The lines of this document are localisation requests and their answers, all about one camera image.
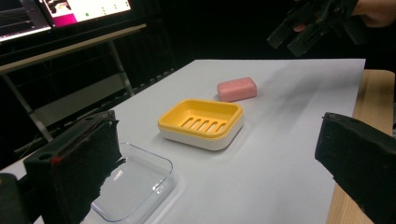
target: soap bar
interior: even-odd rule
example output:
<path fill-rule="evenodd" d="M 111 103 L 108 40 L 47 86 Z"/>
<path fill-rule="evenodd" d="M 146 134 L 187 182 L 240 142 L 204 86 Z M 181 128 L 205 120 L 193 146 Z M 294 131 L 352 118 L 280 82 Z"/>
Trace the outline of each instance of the soap bar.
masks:
<path fill-rule="evenodd" d="M 250 77 L 238 78 L 218 84 L 218 96 L 222 102 L 243 100 L 257 95 L 257 87 Z"/>

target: clear plastic soap dish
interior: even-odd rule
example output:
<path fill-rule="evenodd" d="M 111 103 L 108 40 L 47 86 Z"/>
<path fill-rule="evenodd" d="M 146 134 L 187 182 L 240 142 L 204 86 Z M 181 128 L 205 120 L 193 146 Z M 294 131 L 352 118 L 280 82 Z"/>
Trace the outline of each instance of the clear plastic soap dish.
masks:
<path fill-rule="evenodd" d="M 144 223 L 172 192 L 176 178 L 168 159 L 129 143 L 120 144 L 121 164 L 91 205 L 105 221 Z"/>

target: computer screen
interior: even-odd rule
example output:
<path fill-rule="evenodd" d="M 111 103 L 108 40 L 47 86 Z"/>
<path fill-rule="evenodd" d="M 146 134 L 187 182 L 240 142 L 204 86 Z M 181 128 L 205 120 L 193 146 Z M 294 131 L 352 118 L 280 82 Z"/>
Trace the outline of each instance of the computer screen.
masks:
<path fill-rule="evenodd" d="M 35 1 L 1 0 L 0 42 L 49 30 Z"/>
<path fill-rule="evenodd" d="M 131 10 L 128 0 L 38 0 L 53 27 Z"/>

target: white table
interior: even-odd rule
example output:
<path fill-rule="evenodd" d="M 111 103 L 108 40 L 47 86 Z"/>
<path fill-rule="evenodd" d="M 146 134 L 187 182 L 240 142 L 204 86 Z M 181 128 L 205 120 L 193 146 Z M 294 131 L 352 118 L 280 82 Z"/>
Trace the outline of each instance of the white table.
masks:
<path fill-rule="evenodd" d="M 364 60 L 195 61 L 114 108 L 119 139 L 169 159 L 178 183 L 148 223 L 325 223 L 331 174 L 314 158 L 325 112 L 352 116 Z M 245 123 L 208 151 L 161 137 L 157 119 L 188 98 L 217 100 L 218 83 L 251 77 Z M 21 177 L 21 162 L 8 167 Z M 101 218 L 91 212 L 85 223 Z"/>

